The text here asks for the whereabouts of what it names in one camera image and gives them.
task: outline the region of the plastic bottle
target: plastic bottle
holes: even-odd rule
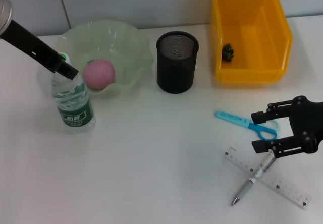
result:
[[[65,53],[60,54],[67,63],[71,64]],[[54,73],[51,88],[52,96],[69,133],[85,133],[94,127],[94,112],[81,75],[78,74],[70,80],[59,73]]]

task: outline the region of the pen tip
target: pen tip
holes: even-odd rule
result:
[[[234,206],[235,204],[237,204],[237,202],[239,201],[240,199],[237,197],[235,198],[232,203],[231,203],[231,206]]]

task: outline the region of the yellow bin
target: yellow bin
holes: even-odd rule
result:
[[[216,79],[223,83],[274,83],[286,73],[293,42],[279,0],[213,0],[211,37]],[[234,49],[231,62],[222,47]]]

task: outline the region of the pink ball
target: pink ball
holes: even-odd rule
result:
[[[88,87],[102,90],[114,83],[116,77],[112,63],[105,59],[98,59],[86,65],[83,79]]]

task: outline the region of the pen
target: pen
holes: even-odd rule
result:
[[[231,205],[235,205],[241,198],[248,192],[248,190],[256,183],[257,177],[260,177],[264,172],[266,172],[269,167],[275,162],[276,158],[274,153],[270,150],[269,154],[262,161],[260,166],[253,172],[252,176],[244,183],[240,190],[235,194]]]

